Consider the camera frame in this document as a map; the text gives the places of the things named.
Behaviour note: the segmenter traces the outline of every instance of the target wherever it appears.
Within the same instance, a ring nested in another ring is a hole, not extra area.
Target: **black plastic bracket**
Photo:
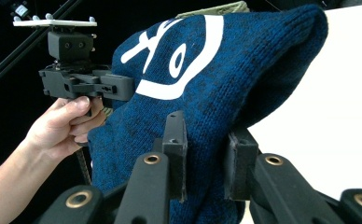
[[[224,159],[225,198],[233,201],[250,199],[253,170],[259,153],[258,143],[251,133],[239,123],[228,134]]]
[[[250,210],[256,223],[343,223],[286,158],[259,155],[254,177],[257,182]],[[265,215],[257,215],[257,211],[265,211]]]

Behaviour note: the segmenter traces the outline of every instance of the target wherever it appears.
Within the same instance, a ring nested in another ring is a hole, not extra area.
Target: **white logo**
[[[219,46],[222,40],[224,20],[222,16],[204,16],[205,28],[206,28],[206,41],[202,52],[196,57],[195,60],[189,65],[185,73],[181,78],[172,85],[164,85],[160,83],[151,82],[142,79],[137,87],[136,92],[148,97],[160,99],[160,100],[173,100],[179,98],[187,84],[197,76],[201,70],[213,60],[218,52]],[[143,32],[139,37],[139,43],[132,49],[125,52],[120,58],[122,63],[126,63],[132,57],[137,55],[143,49],[149,49],[149,54],[144,65],[143,74],[149,67],[149,64],[155,54],[155,50],[160,42],[160,39],[172,26],[180,22],[177,21],[165,21],[158,28],[157,35],[148,39],[146,32]],[[183,43],[174,52],[169,63],[169,73],[173,78],[177,78],[181,71],[185,53],[187,51],[187,44]]]

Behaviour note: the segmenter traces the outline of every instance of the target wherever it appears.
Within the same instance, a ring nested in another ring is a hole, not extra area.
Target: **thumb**
[[[87,96],[81,96],[68,102],[62,107],[52,111],[52,125],[61,127],[70,122],[70,120],[85,115],[91,105],[91,100]]]

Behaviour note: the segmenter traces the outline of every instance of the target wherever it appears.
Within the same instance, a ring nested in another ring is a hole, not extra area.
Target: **black mechanical part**
[[[143,154],[133,167],[114,223],[169,223],[169,206],[169,160],[159,152]]]
[[[273,213],[274,223],[343,223],[286,158],[275,154],[259,155],[254,177],[257,181],[252,194],[255,203],[250,206],[258,204],[261,208],[253,210],[265,209]],[[255,213],[252,217],[264,223]]]
[[[104,223],[103,194],[93,186],[80,185],[61,194],[35,223]]]
[[[49,32],[49,55],[59,61],[88,60],[93,50],[93,36],[78,32]]]
[[[225,198],[233,201],[250,200],[253,170],[259,153],[258,143],[242,122],[228,134],[224,158]]]
[[[341,194],[339,207],[346,223],[362,223],[362,189],[345,190]]]
[[[187,128],[179,110],[167,116],[162,152],[170,160],[170,197],[180,202],[187,199],[187,151]]]

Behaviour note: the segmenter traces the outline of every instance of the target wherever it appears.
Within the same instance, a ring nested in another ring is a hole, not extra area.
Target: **finger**
[[[70,102],[70,100],[67,100],[67,99],[63,99],[63,98],[58,98],[55,103],[53,103],[50,108],[47,110],[48,111],[51,111],[51,110],[56,110],[56,109],[59,109],[63,106],[65,106],[68,102]]]
[[[87,133],[83,133],[81,135],[78,135],[74,138],[74,141],[81,146],[81,143],[87,143],[88,142],[88,134]]]
[[[99,111],[93,119],[90,119],[84,123],[71,126],[69,134],[78,136],[84,133],[88,133],[91,129],[101,126],[106,119],[106,114],[103,111]]]
[[[85,115],[90,109],[91,101],[87,96],[81,96],[63,106],[62,104],[64,100],[56,101],[48,112],[51,127],[62,127],[70,120]]]
[[[84,123],[84,122],[96,117],[99,114],[99,112],[104,108],[103,101],[99,97],[95,97],[95,98],[91,99],[90,105],[91,105],[91,107],[90,107],[91,115],[72,119],[70,121],[70,125],[77,125],[80,123]]]

